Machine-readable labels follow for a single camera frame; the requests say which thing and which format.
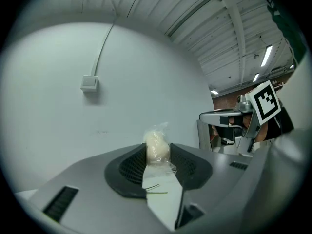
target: ceiling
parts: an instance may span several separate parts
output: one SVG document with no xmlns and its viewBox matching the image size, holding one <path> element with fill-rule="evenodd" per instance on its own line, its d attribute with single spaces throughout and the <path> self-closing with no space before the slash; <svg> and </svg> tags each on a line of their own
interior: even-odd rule
<svg viewBox="0 0 312 234">
<path fill-rule="evenodd" d="M 256 73 L 259 81 L 287 73 L 292 64 L 266 0 L 33 0 L 24 22 L 61 13 L 114 14 L 114 10 L 118 16 L 150 24 L 192 52 L 209 89 L 219 95 L 251 85 Z M 268 45 L 272 52 L 260 67 Z"/>
</svg>

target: fluorescent light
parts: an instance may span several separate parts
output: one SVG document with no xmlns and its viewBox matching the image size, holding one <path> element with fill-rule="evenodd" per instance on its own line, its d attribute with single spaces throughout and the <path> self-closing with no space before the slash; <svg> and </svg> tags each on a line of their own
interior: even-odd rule
<svg viewBox="0 0 312 234">
<path fill-rule="evenodd" d="M 258 76 L 259 76 L 259 73 L 258 73 L 258 74 L 255 74 L 254 79 L 253 79 L 253 82 L 255 82 L 255 81 L 258 79 Z"/>
<path fill-rule="evenodd" d="M 261 64 L 261 67 L 263 67 L 265 64 L 267 64 L 271 50 L 272 50 L 272 45 L 267 47 L 267 50 L 265 51 L 265 55 L 264 55 L 264 58 L 263 58 L 263 61 Z"/>
</svg>

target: person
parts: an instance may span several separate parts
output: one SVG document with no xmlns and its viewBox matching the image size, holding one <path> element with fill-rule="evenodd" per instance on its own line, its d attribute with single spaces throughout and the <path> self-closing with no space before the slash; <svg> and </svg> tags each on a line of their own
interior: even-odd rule
<svg viewBox="0 0 312 234">
<path fill-rule="evenodd" d="M 251 120 L 251 115 L 246 115 L 243 117 L 243 125 L 248 128 Z M 234 124 L 234 118 L 229 118 L 229 123 Z M 212 126 L 213 134 L 219 135 L 215 126 Z M 279 112 L 275 117 L 269 119 L 265 122 L 256 136 L 255 142 L 261 142 L 273 138 L 277 138 L 281 134 L 290 132 L 293 129 L 293 123 L 284 107 L 281 107 L 281 112 Z"/>
</svg>

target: ceiling beam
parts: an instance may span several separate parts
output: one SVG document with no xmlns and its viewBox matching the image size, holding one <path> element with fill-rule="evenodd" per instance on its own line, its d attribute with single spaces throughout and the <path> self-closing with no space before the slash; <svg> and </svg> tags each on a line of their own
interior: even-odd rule
<svg viewBox="0 0 312 234">
<path fill-rule="evenodd" d="M 246 42 L 242 18 L 237 7 L 238 0 L 221 0 L 228 9 L 231 20 L 233 22 L 239 48 L 239 76 L 240 86 L 243 84 L 245 67 L 246 67 Z"/>
<path fill-rule="evenodd" d="M 242 18 L 240 16 L 237 5 L 233 5 L 228 8 L 230 17 L 232 19 L 234 30 L 237 37 L 237 43 L 239 48 L 239 76 L 240 76 L 240 86 L 243 84 L 245 67 L 246 67 L 246 43 L 245 43 L 245 34 Z"/>
</svg>

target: white wall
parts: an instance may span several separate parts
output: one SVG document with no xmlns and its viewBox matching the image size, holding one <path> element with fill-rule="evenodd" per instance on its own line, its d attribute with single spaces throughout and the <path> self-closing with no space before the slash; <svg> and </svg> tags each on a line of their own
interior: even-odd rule
<svg viewBox="0 0 312 234">
<path fill-rule="evenodd" d="M 14 191 L 35 189 L 83 158 L 142 142 L 169 122 L 170 142 L 198 147 L 196 120 L 213 110 L 198 61 L 162 34 L 119 19 L 106 41 L 100 90 L 80 90 L 109 24 L 37 30 L 1 56 L 1 158 Z"/>
<path fill-rule="evenodd" d="M 278 98 L 287 110 L 294 128 L 312 127 L 311 66 L 311 55 L 306 53 L 296 71 L 278 93 Z"/>
</svg>

